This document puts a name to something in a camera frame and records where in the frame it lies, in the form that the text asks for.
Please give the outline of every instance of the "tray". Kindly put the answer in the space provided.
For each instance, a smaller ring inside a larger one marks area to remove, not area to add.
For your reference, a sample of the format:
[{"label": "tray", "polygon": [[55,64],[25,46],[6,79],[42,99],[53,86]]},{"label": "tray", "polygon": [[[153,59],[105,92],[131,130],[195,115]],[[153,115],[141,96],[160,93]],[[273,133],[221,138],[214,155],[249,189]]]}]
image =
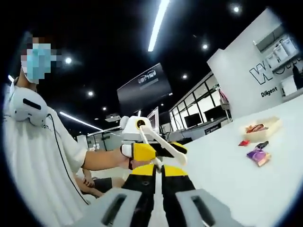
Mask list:
[{"label": "tray", "polygon": [[[246,128],[250,125],[263,124],[267,127],[267,130],[256,131],[251,133],[246,133]],[[264,142],[269,139],[274,133],[276,133],[282,127],[282,121],[278,117],[270,117],[266,119],[257,120],[249,125],[243,127],[243,138],[244,140],[249,140],[252,143]]]}]

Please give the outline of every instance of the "man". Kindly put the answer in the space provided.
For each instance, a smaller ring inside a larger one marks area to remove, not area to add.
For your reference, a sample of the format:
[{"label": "man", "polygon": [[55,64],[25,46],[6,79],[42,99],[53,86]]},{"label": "man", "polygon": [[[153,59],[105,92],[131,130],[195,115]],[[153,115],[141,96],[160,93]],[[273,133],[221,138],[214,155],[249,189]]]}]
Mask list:
[{"label": "man", "polygon": [[[50,61],[49,56],[40,58],[37,54],[45,51],[43,48],[39,39],[33,38],[32,49],[27,50],[27,56],[21,57],[20,75],[5,94],[4,149],[12,180],[27,207],[43,226],[61,227],[79,220],[87,208],[73,173],[80,167],[87,170],[128,168],[129,158],[122,152],[130,153],[132,148],[122,145],[107,152],[87,151],[73,139],[50,107],[47,107],[45,124],[41,127],[31,124],[30,118],[24,121],[13,118],[10,104],[18,89],[20,92],[24,91],[21,87],[27,88],[26,91],[38,96],[34,92],[36,85],[50,65],[46,62]],[[134,161],[132,165],[135,168],[147,163]]]},{"label": "man", "polygon": [[82,194],[91,194],[100,197],[102,193],[106,193],[109,189],[121,188],[125,181],[121,177],[96,178],[92,177],[87,169],[82,169],[83,174],[75,174],[74,178],[79,186]]}]

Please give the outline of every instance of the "white t-shirt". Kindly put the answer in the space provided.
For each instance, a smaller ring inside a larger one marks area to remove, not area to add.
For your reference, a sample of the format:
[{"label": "white t-shirt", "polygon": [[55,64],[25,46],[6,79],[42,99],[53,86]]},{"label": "white t-shirt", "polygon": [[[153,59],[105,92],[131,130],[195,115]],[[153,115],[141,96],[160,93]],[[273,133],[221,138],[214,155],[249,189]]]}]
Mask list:
[{"label": "white t-shirt", "polygon": [[3,112],[5,154],[12,179],[28,208],[43,226],[61,227],[80,219],[87,208],[71,183],[80,192],[72,173],[83,165],[87,149],[73,139],[53,109],[49,107],[48,113],[53,117],[67,170],[52,119],[48,117],[42,127],[17,122],[10,117],[7,106]]}]

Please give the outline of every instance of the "purple snack package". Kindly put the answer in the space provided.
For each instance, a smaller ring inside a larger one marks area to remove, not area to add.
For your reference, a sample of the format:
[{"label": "purple snack package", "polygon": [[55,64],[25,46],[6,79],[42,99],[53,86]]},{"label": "purple snack package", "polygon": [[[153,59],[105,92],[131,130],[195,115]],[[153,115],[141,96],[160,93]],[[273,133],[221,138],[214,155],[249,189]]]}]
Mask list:
[{"label": "purple snack package", "polygon": [[247,154],[251,160],[253,160],[258,166],[264,165],[269,161],[271,155],[260,149],[255,149]]}]

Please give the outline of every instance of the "blue face mask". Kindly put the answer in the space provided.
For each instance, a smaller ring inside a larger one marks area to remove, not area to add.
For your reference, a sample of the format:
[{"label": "blue face mask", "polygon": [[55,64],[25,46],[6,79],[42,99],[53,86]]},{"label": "blue face mask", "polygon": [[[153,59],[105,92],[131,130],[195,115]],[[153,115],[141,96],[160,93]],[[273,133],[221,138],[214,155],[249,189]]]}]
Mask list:
[{"label": "blue face mask", "polygon": [[30,83],[39,84],[45,73],[51,72],[51,61],[56,61],[56,55],[51,54],[50,44],[33,44],[33,49],[27,50],[26,58],[21,61],[22,69]]}]

